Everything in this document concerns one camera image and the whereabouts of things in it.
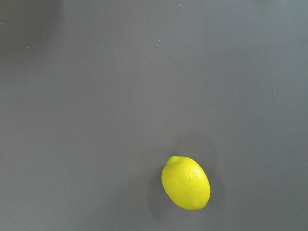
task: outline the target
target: yellow fruit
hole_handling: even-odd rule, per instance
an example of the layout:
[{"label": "yellow fruit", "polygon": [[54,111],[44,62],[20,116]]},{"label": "yellow fruit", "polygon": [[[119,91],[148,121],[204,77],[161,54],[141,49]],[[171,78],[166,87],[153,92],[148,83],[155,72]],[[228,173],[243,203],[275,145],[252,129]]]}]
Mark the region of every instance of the yellow fruit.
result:
[{"label": "yellow fruit", "polygon": [[162,183],[170,199],[188,210],[202,209],[208,202],[211,189],[203,169],[185,156],[172,156],[163,172]]}]

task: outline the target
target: gray surface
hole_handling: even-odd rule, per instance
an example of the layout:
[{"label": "gray surface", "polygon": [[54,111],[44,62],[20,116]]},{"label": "gray surface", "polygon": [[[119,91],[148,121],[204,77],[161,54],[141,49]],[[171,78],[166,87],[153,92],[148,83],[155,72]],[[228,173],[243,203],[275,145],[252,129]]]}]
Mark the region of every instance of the gray surface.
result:
[{"label": "gray surface", "polygon": [[[308,230],[306,0],[0,3],[1,231]],[[201,211],[168,199],[198,161]]]}]

